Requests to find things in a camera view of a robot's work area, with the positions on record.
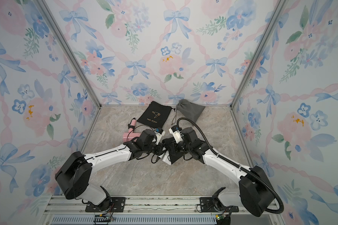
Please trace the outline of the pink hair dryer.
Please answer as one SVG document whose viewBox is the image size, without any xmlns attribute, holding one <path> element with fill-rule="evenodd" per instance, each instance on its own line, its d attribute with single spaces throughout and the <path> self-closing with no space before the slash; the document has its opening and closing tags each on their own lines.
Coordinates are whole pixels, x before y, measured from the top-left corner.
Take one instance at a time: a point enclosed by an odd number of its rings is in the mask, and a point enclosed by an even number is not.
<svg viewBox="0 0 338 225">
<path fill-rule="evenodd" d="M 136 118 L 131 119 L 131 121 L 127 125 L 128 131 L 126 133 L 123 133 L 123 142 L 128 142 L 132 140 L 133 138 L 140 136 L 140 133 L 135 132 L 136 123 L 137 123 Z"/>
</svg>

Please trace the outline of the grey drawstring pouch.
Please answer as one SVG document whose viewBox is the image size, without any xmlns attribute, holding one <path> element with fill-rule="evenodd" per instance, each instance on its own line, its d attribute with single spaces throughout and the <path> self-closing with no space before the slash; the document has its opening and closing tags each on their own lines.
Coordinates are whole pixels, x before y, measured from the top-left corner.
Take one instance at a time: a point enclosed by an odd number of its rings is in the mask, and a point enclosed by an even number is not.
<svg viewBox="0 0 338 225">
<path fill-rule="evenodd" d="M 175 116 L 172 120 L 172 125 L 174 125 L 177 121 L 177 112 L 182 113 L 182 115 L 193 121 L 196 122 L 198 118 L 201 116 L 202 112 L 204 111 L 205 106 L 197 105 L 188 101 L 187 99 L 181 99 L 179 103 L 173 109 L 175 112 Z"/>
</svg>

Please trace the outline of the white hair dryer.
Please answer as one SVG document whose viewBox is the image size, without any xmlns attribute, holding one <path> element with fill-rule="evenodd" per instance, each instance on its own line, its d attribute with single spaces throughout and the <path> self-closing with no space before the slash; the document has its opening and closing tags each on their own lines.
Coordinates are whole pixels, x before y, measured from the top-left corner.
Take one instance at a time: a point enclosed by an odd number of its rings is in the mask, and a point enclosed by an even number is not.
<svg viewBox="0 0 338 225">
<path fill-rule="evenodd" d="M 172 165 L 171 159 L 170 159 L 170 155 L 169 152 L 165 152 L 162 156 L 162 161 L 168 165 Z"/>
</svg>

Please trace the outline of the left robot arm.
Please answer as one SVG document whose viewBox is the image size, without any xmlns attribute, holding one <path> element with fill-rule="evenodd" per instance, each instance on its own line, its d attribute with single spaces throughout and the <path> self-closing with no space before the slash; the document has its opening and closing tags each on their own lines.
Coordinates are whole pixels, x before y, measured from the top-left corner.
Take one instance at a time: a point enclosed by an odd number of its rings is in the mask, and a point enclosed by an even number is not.
<svg viewBox="0 0 338 225">
<path fill-rule="evenodd" d="M 142 160 L 150 154 L 164 154 L 160 142 L 165 135 L 161 128 L 146 129 L 138 137 L 102 152 L 82 154 L 75 152 L 70 155 L 55 175 L 61 191 L 67 200 L 84 200 L 95 210 L 106 212 L 114 206 L 108 191 L 89 182 L 93 173 L 117 163 Z"/>
</svg>

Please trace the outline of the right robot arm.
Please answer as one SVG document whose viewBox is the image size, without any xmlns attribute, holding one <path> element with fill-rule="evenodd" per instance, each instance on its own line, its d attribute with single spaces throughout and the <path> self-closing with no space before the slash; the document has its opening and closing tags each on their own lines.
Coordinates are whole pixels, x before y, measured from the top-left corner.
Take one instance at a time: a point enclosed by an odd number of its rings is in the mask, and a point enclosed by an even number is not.
<svg viewBox="0 0 338 225">
<path fill-rule="evenodd" d="M 181 129 L 173 126 L 169 129 L 171 143 L 166 144 L 166 160 L 173 164 L 180 157 L 189 154 L 189 159 L 210 166 L 237 184 L 235 191 L 225 187 L 217 190 L 212 202 L 207 206 L 218 212 L 228 211 L 232 207 L 244 207 L 252 215 L 261 216 L 274 201 L 273 193 L 268 189 L 271 184 L 263 170 L 255 166 L 250 168 L 220 154 L 206 141 L 198 138 L 192 128 Z"/>
</svg>

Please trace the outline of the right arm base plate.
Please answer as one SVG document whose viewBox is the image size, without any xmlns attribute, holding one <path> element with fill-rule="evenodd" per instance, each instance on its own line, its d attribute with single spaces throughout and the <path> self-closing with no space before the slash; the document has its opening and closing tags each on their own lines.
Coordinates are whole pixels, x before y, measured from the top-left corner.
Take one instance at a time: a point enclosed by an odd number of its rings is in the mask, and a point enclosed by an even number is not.
<svg viewBox="0 0 338 225">
<path fill-rule="evenodd" d="M 237 206 L 224 206 L 217 198 L 213 197 L 200 197 L 200 203 L 197 205 L 197 211 L 200 213 L 225 213 L 225 212 L 239 212 Z"/>
</svg>

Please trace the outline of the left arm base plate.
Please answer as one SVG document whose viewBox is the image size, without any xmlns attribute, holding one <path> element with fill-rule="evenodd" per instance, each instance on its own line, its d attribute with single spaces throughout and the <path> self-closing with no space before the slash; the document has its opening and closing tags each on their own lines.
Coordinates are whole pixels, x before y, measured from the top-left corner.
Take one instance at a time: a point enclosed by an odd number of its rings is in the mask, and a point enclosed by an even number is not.
<svg viewBox="0 0 338 225">
<path fill-rule="evenodd" d="M 85 212 L 106 213 L 106 212 L 123 212 L 126 203 L 125 197 L 111 197 L 105 199 L 99 205 L 94 205 L 92 202 L 86 204 Z"/>
</svg>

